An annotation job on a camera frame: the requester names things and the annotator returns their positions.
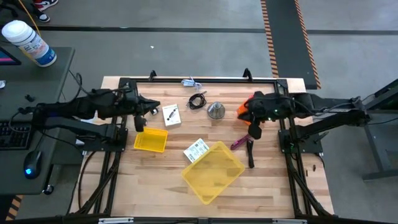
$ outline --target yellow basket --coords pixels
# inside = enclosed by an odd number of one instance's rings
[[[182,171],[182,178],[208,205],[244,171],[242,162],[221,141]]]
[[[152,152],[164,152],[167,133],[166,130],[144,128],[144,132],[137,134],[134,148]]]

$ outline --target keyboard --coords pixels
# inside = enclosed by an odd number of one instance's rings
[[[0,121],[0,151],[28,149],[34,133],[30,123],[13,121],[12,128],[28,133],[15,132],[8,127],[8,121]]]

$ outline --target computer mouse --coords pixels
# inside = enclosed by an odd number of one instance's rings
[[[24,174],[27,179],[39,176],[42,169],[42,152],[34,150],[29,152],[24,161]]]

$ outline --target shoe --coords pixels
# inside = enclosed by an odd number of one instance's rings
[[[49,22],[50,21],[50,16],[48,16],[46,14],[41,14],[41,15],[37,16],[37,18],[39,19],[40,22]]]
[[[58,3],[58,0],[34,0],[35,6],[38,10],[44,11],[51,6]]]

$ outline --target white bottle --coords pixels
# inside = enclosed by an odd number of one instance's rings
[[[25,22],[9,22],[1,34],[40,67],[50,66],[57,59],[54,50]]]

